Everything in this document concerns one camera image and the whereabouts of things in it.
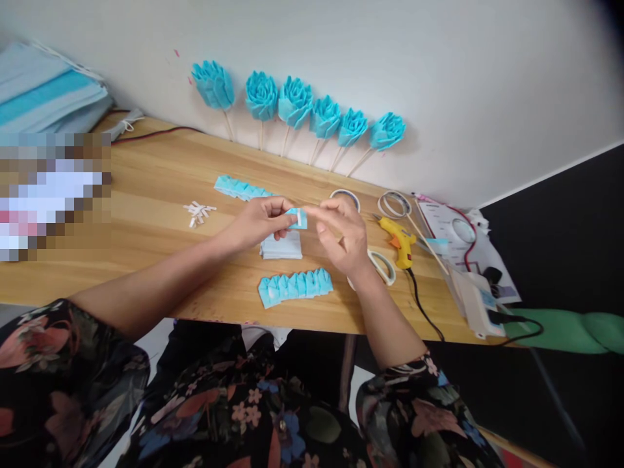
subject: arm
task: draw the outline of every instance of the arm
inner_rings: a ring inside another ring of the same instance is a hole
[[[332,198],[305,211],[317,221],[318,238],[332,263],[352,281],[362,306],[366,334],[383,369],[421,357],[427,348],[398,309],[367,255],[366,226],[349,200]],[[328,229],[342,235],[340,241]]]
[[[284,214],[292,207],[283,197],[251,200],[232,224],[215,237],[69,299],[126,337],[137,340],[235,254],[255,246],[271,233],[276,240],[284,238],[286,228],[297,221],[296,216]]]

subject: floral sleeve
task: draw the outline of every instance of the floral sleeve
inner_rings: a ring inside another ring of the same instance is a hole
[[[146,353],[59,299],[0,328],[0,459],[95,467],[128,429]]]
[[[373,466],[502,467],[429,352],[364,383],[356,408]]]

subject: person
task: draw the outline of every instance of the person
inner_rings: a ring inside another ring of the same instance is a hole
[[[271,339],[246,352],[238,325],[194,333],[200,323],[179,320],[186,334],[174,329],[146,386],[148,356],[133,343],[237,253],[271,233],[284,238],[292,207],[256,198],[213,238],[2,327],[3,466],[98,466],[140,403],[120,467],[502,466],[388,294],[367,257],[364,221],[345,199],[305,211],[354,284],[383,369],[359,388],[359,428],[311,395]]]

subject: hand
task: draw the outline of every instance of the hand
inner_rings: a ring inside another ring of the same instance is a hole
[[[318,207],[304,207],[304,210],[318,220],[318,239],[336,268],[351,279],[373,268],[367,252],[366,225],[350,200],[330,198]],[[336,240],[328,226],[342,238]]]
[[[284,214],[291,208],[293,204],[284,197],[254,198],[218,238],[235,251],[258,245],[271,233],[276,241],[283,239],[287,228],[297,222],[297,216]]]

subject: paper rose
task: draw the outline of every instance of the paper rose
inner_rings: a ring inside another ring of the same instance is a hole
[[[273,120],[278,104],[278,88],[273,77],[257,71],[247,78],[247,99],[245,104],[256,120]]]
[[[401,116],[388,112],[370,129],[370,147],[383,151],[400,142],[405,133],[405,124]]]
[[[349,108],[341,120],[338,145],[346,148],[353,146],[368,128],[368,121],[362,111],[354,112],[353,109]]]
[[[303,81],[288,77],[279,91],[278,114],[286,125],[299,130],[312,110],[312,89]]]
[[[221,65],[213,60],[203,62],[203,66],[193,64],[193,78],[206,105],[213,109],[228,110],[234,104],[232,80]]]
[[[331,138],[340,126],[340,106],[332,101],[329,95],[325,99],[317,99],[310,114],[310,131],[317,138]]]

